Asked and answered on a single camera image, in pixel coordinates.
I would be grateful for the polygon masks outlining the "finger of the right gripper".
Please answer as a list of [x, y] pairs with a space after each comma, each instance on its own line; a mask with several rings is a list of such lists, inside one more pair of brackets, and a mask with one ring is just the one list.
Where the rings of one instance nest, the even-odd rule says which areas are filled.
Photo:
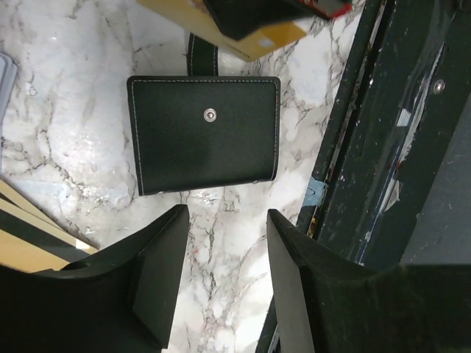
[[233, 40], [287, 21], [313, 16], [329, 21], [352, 8], [349, 0], [207, 0], [204, 4], [219, 31]]

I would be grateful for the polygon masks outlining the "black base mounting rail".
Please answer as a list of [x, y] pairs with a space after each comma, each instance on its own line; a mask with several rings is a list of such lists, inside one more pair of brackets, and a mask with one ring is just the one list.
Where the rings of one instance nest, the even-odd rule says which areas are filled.
[[[468, 1], [366, 2], [292, 224], [374, 271], [470, 267]], [[274, 297], [257, 351], [283, 352]]]

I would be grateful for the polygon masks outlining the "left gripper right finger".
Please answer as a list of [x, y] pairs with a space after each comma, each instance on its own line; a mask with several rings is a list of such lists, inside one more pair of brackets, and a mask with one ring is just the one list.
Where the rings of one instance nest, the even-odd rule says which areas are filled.
[[278, 210], [266, 222], [283, 352], [468, 352], [470, 267], [374, 271], [302, 234]]

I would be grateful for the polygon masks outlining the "black leather card holder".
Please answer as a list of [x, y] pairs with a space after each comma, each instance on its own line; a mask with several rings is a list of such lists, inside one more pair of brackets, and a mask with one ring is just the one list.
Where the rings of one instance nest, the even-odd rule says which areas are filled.
[[127, 80], [138, 192], [275, 179], [280, 80], [220, 75], [218, 49], [196, 35], [188, 41], [187, 70]]

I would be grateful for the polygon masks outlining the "silver grey credit card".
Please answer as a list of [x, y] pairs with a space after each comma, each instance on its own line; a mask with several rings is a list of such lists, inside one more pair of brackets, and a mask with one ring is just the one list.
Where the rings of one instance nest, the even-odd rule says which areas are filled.
[[15, 78], [18, 71], [17, 65], [12, 58], [5, 53], [1, 53], [1, 121], [7, 109], [8, 101], [15, 84]]

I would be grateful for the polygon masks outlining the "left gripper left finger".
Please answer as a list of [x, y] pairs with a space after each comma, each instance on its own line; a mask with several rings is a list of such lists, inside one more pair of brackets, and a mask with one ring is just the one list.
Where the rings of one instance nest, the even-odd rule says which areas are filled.
[[189, 233], [173, 206], [58, 271], [1, 267], [3, 352], [161, 352], [169, 345]]

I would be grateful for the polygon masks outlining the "gold credit card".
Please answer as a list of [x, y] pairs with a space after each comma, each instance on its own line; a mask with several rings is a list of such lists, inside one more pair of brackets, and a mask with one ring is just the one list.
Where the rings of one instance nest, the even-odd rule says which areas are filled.
[[59, 271], [98, 249], [58, 226], [1, 181], [1, 264], [25, 273]]
[[223, 35], [206, 8], [205, 1], [141, 0], [140, 4], [182, 26], [214, 46], [231, 51], [251, 62], [306, 36], [296, 21], [272, 24], [258, 29], [241, 40]]

